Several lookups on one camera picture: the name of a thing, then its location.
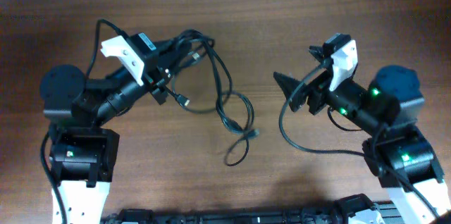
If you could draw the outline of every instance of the green led light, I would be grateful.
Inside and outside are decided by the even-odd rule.
[[[410,156],[409,154],[403,154],[401,155],[402,161],[410,161]]]
[[[340,114],[342,114],[344,116],[347,115],[347,111],[344,108],[340,108],[340,110],[338,112],[340,112]]]
[[[376,96],[376,95],[378,95],[378,94],[380,94],[380,93],[381,93],[381,91],[379,91],[379,89],[373,88],[373,89],[371,90],[371,94],[372,94],[373,96]]]

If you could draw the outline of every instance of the wooden table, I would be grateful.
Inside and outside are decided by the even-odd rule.
[[[285,99],[273,71],[302,77],[316,65],[308,46],[336,32],[356,39],[355,80],[363,86],[382,66],[400,64],[418,72],[426,98],[418,124],[450,182],[451,0],[0,0],[0,8],[1,223],[51,222],[50,184],[38,154],[48,125],[39,83],[60,64],[86,69],[98,18],[153,40],[191,27],[214,37],[235,89],[251,100],[261,131],[245,161],[229,168],[223,155],[237,135],[217,114],[187,113],[172,99],[163,106],[150,95],[140,99],[126,116],[106,124],[121,141],[105,216],[132,207],[177,212],[285,208],[358,193],[387,199],[362,159],[300,152],[278,129]],[[102,29],[102,40],[112,36]],[[103,77],[119,65],[100,55],[92,76]],[[212,106],[209,63],[184,72],[178,89],[191,98],[192,107]],[[225,109],[244,122],[238,98]],[[326,111],[315,117],[306,110],[288,112],[285,127],[296,142],[317,149],[360,150],[368,137],[339,131]]]

